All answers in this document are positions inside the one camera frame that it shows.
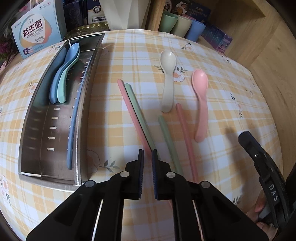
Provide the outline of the person's right hand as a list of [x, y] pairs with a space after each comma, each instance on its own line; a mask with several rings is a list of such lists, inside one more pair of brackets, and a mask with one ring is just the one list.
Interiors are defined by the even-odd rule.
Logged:
[[273, 225], [267, 225], [265, 223], [262, 223], [258, 220], [259, 213], [265, 208], [266, 205], [266, 197], [264, 194], [264, 191], [261, 190], [259, 193], [259, 196], [257, 198], [257, 201], [255, 204], [249, 209], [249, 211], [246, 213], [246, 215], [256, 223], [256, 225], [262, 229], [267, 235], [274, 235], [277, 232], [277, 228], [275, 228]]

